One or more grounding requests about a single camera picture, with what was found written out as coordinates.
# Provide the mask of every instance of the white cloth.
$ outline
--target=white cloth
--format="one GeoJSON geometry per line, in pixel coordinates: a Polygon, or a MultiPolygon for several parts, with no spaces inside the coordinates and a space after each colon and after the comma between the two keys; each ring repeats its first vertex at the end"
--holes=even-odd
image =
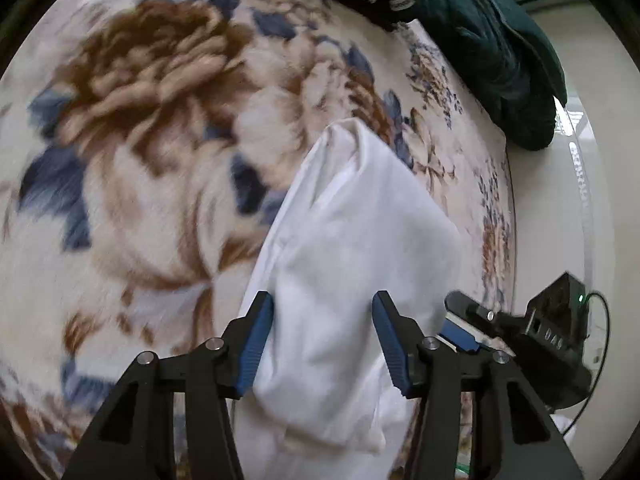
{"type": "Polygon", "coordinates": [[[439,332],[458,274],[455,226],[411,171],[356,119],[328,126],[303,161],[258,256],[255,293],[275,300],[234,433],[250,480],[386,477],[413,405],[394,389],[371,320],[388,290],[439,332]]]}

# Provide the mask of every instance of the dark green cloth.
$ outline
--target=dark green cloth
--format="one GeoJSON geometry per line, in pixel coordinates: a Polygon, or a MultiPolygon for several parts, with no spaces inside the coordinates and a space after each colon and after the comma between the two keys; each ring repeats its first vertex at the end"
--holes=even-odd
{"type": "Polygon", "coordinates": [[[553,97],[566,104],[550,41],[513,0],[417,0],[414,12],[508,139],[527,150],[554,135],[553,97]]]}

